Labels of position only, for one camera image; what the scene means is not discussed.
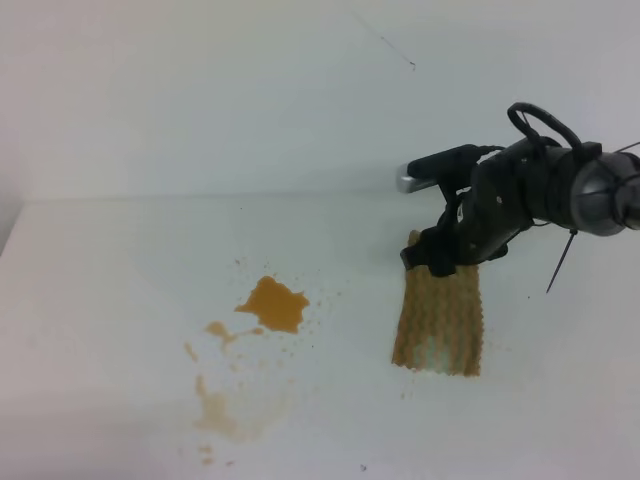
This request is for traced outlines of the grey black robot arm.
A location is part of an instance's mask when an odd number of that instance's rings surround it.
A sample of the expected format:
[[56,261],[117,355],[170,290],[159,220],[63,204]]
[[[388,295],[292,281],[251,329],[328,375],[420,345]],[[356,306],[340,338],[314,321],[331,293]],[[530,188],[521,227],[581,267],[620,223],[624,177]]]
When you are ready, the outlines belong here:
[[401,167],[398,184],[405,193],[436,186],[445,199],[437,224],[401,252],[406,269],[426,266],[435,277],[505,256],[536,222],[602,237],[639,227],[638,156],[593,142],[466,144]]

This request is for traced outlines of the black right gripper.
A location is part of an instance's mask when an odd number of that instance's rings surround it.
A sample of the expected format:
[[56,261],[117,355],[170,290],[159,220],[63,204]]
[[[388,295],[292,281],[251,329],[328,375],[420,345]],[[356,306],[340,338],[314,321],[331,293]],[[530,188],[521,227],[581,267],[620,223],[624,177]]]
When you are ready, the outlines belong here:
[[456,273],[456,264],[480,264],[506,254],[507,244],[536,220],[573,229],[570,194],[573,151],[554,141],[540,148],[521,140],[479,163],[463,195],[462,219],[449,232],[422,232],[405,247],[406,271],[426,266],[433,277]]

